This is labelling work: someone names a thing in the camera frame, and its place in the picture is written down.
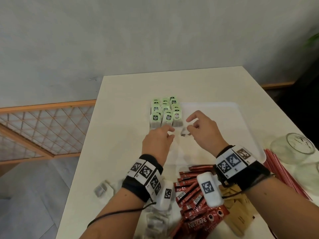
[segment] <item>white tray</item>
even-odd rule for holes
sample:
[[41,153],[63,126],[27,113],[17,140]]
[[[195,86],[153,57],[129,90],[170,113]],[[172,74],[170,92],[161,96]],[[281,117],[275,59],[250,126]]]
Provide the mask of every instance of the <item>white tray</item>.
[[[266,155],[260,144],[256,141],[245,119],[234,102],[199,102],[181,103],[184,127],[186,118],[196,110],[200,110],[209,118],[216,121],[218,128],[225,140],[232,145],[242,145],[247,148],[256,159],[264,163]],[[194,140],[193,136],[180,135],[182,127],[175,128],[175,138],[165,164],[167,165],[190,165],[190,164],[214,164],[215,157],[202,149]]]

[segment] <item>left hand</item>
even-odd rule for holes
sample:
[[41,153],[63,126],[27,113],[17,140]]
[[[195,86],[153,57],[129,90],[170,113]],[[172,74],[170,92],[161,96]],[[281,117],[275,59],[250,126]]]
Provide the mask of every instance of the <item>left hand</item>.
[[162,167],[166,162],[169,148],[175,137],[175,135],[169,135],[168,131],[173,132],[175,128],[164,125],[150,130],[142,143],[142,154],[152,155]]

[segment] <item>black cord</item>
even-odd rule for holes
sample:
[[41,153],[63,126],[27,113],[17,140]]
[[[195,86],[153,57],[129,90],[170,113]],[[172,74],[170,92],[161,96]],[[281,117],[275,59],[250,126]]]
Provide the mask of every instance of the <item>black cord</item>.
[[96,222],[97,220],[99,220],[99,219],[101,219],[101,218],[103,218],[103,217],[107,217],[107,216],[109,216],[109,215],[120,214],[120,213],[142,211],[142,210],[146,209],[147,207],[149,207],[150,205],[155,205],[155,204],[156,204],[156,202],[153,202],[153,203],[150,203],[150,204],[148,204],[147,206],[145,206],[145,207],[143,207],[143,208],[122,210],[122,211],[114,211],[114,212],[110,212],[110,213],[101,215],[101,216],[99,216],[99,217],[96,217],[93,221],[91,221],[91,222],[87,225],[87,227],[89,227],[91,224],[93,224],[94,222]]
[[273,176],[273,174],[270,174],[270,175],[268,175],[268,176],[264,176],[264,177],[260,178],[259,180],[256,180],[255,182],[253,182],[253,183],[251,184],[251,186],[248,187],[247,189],[242,190],[242,191],[237,192],[237,193],[234,193],[234,194],[232,194],[232,195],[222,196],[222,198],[223,198],[223,199],[226,199],[226,198],[230,198],[230,197],[239,195],[239,194],[241,194],[241,193],[244,193],[245,191],[247,191],[247,190],[251,189],[252,187],[254,187],[255,185],[257,185],[259,182],[261,182],[261,181],[263,181],[263,180],[265,180],[265,179],[267,179],[267,178],[269,178],[269,177],[271,177],[271,176]]

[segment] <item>right hand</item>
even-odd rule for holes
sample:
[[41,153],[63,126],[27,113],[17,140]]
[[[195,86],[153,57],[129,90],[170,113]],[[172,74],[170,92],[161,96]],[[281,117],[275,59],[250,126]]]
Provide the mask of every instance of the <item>right hand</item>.
[[216,157],[221,150],[226,148],[229,144],[223,139],[218,126],[215,121],[211,120],[201,111],[196,111],[191,114],[186,122],[198,118],[193,125],[189,125],[187,130],[193,135],[195,141],[201,148],[210,152]]

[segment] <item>wristband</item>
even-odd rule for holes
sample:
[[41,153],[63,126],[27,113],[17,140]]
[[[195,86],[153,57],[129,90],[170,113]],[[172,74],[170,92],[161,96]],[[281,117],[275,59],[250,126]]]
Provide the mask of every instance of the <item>wristband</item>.
[[221,181],[237,184],[241,190],[250,188],[259,177],[268,177],[270,171],[258,162],[242,146],[227,146],[216,159],[214,165]]
[[163,167],[149,154],[143,154],[134,163],[123,181],[122,188],[125,188],[145,203],[156,196],[163,188],[162,174]]

